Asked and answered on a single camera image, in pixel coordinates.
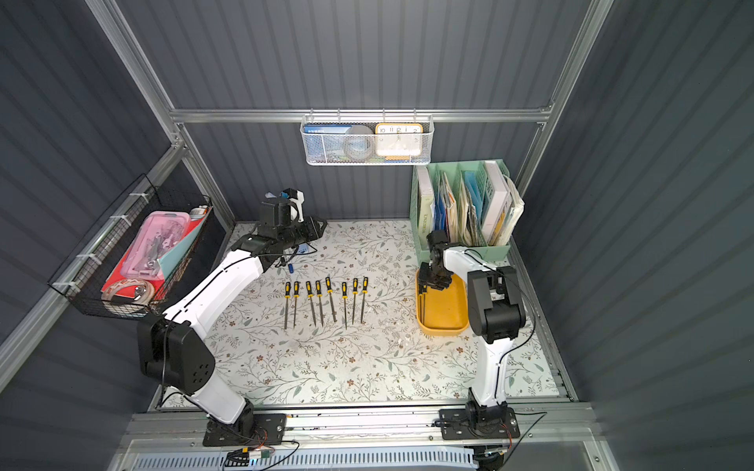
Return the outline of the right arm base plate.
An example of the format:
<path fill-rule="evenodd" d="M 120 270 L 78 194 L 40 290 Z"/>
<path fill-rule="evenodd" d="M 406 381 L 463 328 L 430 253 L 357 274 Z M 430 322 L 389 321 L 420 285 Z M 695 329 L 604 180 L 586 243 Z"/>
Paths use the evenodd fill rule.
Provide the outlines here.
<path fill-rule="evenodd" d="M 511 442 L 520 437 L 516 414 L 506 405 L 477 409 L 469 404 L 465 408 L 441 409 L 433 426 L 441 429 L 446 441 L 490 439 Z"/>

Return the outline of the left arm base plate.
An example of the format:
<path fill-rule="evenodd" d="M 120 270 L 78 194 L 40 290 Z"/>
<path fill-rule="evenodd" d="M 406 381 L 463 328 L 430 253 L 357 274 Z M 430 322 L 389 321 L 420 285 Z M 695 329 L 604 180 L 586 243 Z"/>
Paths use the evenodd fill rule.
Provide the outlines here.
<path fill-rule="evenodd" d="M 210 418 L 202 440 L 204 447 L 257 447 L 281 445 L 288 417 L 285 414 L 247 414 L 233 424 Z"/>

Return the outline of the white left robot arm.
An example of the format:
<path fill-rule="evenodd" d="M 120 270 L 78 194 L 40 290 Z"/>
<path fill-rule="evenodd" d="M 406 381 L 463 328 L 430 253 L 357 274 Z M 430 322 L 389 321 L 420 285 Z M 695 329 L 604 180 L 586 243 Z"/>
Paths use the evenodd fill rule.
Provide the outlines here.
<path fill-rule="evenodd" d="M 323 236 L 327 222 L 306 216 L 304 193 L 287 188 L 261 203 L 254 233 L 240 237 L 220 264 L 191 292 L 162 314 L 137 324 L 139 368 L 148 378 L 172 387 L 215 421 L 242 436 L 253 427 L 253 405 L 216 370 L 205 339 L 220 315 L 251 282 L 280 259 L 298 254 Z"/>

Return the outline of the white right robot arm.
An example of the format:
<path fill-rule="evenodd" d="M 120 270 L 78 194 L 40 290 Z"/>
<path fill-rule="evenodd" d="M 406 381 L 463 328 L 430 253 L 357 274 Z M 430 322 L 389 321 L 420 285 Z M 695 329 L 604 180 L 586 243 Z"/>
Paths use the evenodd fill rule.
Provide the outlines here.
<path fill-rule="evenodd" d="M 479 341 L 476 376 L 467 402 L 470 427 L 502 422 L 508 413 L 505 374 L 514 340 L 526 324 L 522 290 L 516 269 L 494 266 L 473 248 L 452 243 L 442 231 L 426 237 L 429 260 L 416 277 L 417 319 L 436 308 L 427 307 L 428 294 L 451 288 L 459 279 L 469 327 Z"/>

